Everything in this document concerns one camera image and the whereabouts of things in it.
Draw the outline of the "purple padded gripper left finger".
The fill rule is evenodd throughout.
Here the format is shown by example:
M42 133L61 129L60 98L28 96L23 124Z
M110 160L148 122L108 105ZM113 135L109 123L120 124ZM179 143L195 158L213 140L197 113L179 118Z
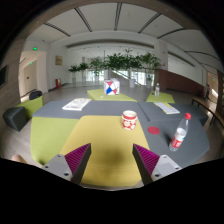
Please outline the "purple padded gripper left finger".
M57 154L42 169L79 185L91 155L91 144L85 144L66 155Z

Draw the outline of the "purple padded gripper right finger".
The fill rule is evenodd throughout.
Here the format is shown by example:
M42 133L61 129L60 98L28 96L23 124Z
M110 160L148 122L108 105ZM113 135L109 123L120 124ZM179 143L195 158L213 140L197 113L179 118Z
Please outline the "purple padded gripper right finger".
M144 185L181 170L181 167L168 155L159 156L137 144L133 145L132 154Z

